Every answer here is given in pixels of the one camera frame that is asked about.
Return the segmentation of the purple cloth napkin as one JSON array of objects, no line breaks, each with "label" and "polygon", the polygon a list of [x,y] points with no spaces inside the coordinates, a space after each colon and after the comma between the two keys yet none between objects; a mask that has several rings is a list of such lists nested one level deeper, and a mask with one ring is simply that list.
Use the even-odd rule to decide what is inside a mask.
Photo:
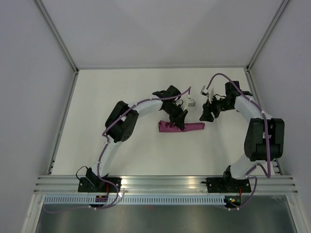
[{"label": "purple cloth napkin", "polygon": [[166,121],[159,121],[158,123],[158,130],[160,133],[181,133],[181,132],[190,132],[190,131],[197,131],[203,130],[205,128],[205,124],[202,122],[198,123],[185,123],[185,127],[183,130],[175,126],[173,123],[166,122]]}]

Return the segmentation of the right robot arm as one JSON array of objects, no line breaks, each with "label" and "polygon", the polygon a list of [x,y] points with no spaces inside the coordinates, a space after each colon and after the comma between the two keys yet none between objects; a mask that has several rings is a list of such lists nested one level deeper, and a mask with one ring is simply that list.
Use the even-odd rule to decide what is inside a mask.
[{"label": "right robot arm", "polygon": [[280,158],[284,147],[285,123],[265,113],[249,91],[242,91],[238,81],[225,84],[225,95],[216,97],[213,91],[202,87],[207,96],[200,121],[213,122],[221,112],[235,110],[248,123],[243,154],[229,165],[222,177],[207,178],[204,182],[209,193],[251,193],[248,176],[260,166],[265,174],[271,173],[271,161]]}]

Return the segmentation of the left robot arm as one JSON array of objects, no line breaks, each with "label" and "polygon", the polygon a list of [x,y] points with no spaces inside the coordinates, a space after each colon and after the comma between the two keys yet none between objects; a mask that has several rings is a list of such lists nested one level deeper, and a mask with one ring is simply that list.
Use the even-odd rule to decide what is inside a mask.
[{"label": "left robot arm", "polygon": [[167,90],[156,91],[150,97],[127,104],[119,101],[105,122],[105,131],[102,136],[106,138],[105,146],[95,164],[86,170],[86,175],[79,178],[79,193],[105,192],[108,185],[116,193],[119,186],[108,180],[109,168],[119,147],[133,134],[139,118],[163,110],[169,115],[170,123],[180,130],[185,129],[185,117],[188,113],[182,105],[176,102],[185,94],[190,93],[189,87],[181,93],[176,87],[170,85]]}]

